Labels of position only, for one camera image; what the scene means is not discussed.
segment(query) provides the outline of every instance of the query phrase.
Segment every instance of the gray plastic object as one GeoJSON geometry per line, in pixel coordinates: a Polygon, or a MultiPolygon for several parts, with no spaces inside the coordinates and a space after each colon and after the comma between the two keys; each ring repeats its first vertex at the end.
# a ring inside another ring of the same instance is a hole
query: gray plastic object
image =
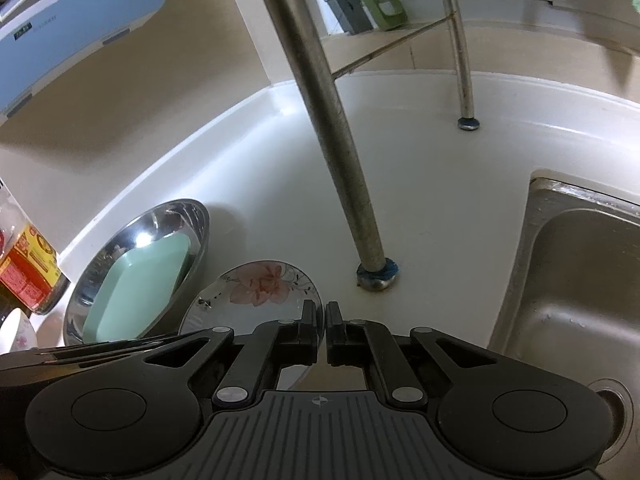
{"type": "MultiPolygon", "coordinates": [[[[48,472],[42,480],[66,477],[48,472]]],[[[447,449],[419,413],[373,392],[266,392],[214,416],[200,439],[141,480],[495,480],[447,449]]],[[[571,480],[601,480],[585,470],[571,480]]]]}

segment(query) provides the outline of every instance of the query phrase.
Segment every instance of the sink drain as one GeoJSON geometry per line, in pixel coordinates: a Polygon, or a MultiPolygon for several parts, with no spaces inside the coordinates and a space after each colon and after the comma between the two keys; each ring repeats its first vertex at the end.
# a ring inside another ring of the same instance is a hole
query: sink drain
{"type": "Polygon", "coordinates": [[[599,379],[589,384],[589,387],[607,403],[613,420],[607,449],[600,459],[602,464],[616,456],[625,445],[634,421],[634,404],[624,384],[614,379],[599,379]]]}

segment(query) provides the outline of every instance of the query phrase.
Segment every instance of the thin metal rod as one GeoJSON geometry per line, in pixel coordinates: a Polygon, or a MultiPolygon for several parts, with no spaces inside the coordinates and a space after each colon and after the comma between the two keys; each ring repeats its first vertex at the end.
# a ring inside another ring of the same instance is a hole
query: thin metal rod
{"type": "Polygon", "coordinates": [[[437,22],[429,23],[429,25],[425,25],[424,27],[420,27],[417,30],[414,30],[411,34],[407,34],[406,36],[403,36],[402,38],[398,38],[397,40],[392,41],[391,43],[387,43],[386,45],[383,45],[380,48],[377,48],[373,52],[369,52],[366,56],[359,57],[355,61],[350,62],[348,65],[345,65],[342,68],[336,70],[334,72],[334,79],[338,79],[339,77],[342,77],[343,75],[350,74],[351,72],[356,70],[359,66],[362,66],[365,63],[368,63],[369,61],[371,61],[372,59],[380,56],[381,54],[384,54],[385,52],[388,52],[393,47],[396,47],[396,46],[398,46],[400,44],[403,44],[405,41],[412,40],[413,38],[415,38],[416,36],[422,34],[423,32],[425,32],[427,30],[430,30],[430,28],[437,27],[441,23],[444,23],[447,20],[450,20],[451,18],[452,18],[452,14],[451,15],[447,15],[444,18],[438,20],[437,22]]]}
{"type": "Polygon", "coordinates": [[[453,59],[458,76],[458,94],[460,96],[460,114],[463,119],[474,117],[474,94],[471,85],[471,69],[469,67],[469,54],[466,49],[465,29],[462,25],[460,6],[458,0],[442,0],[444,11],[452,15],[449,22],[451,46],[453,47],[453,59]]]}
{"type": "Polygon", "coordinates": [[[291,65],[340,197],[362,267],[385,269],[385,254],[351,129],[305,0],[264,0],[291,65]]]}

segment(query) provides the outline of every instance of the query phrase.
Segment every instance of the sink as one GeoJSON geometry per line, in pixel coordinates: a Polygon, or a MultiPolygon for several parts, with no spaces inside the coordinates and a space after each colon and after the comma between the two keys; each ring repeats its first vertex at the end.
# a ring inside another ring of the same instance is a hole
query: sink
{"type": "Polygon", "coordinates": [[[598,472],[640,471],[640,206],[534,180],[489,349],[586,384],[614,431],[598,472]]]}

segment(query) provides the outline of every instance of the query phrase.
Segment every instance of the metal bowl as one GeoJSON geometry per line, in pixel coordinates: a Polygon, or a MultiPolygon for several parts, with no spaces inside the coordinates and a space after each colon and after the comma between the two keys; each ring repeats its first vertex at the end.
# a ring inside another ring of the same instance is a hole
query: metal bowl
{"type": "Polygon", "coordinates": [[[184,313],[200,291],[201,273],[209,242],[209,212],[197,200],[165,202],[132,220],[95,255],[80,276],[65,313],[65,345],[82,344],[82,329],[98,290],[119,257],[127,251],[174,233],[186,234],[191,243],[182,275],[171,300],[156,320],[141,334],[161,335],[176,332],[184,313]]]}

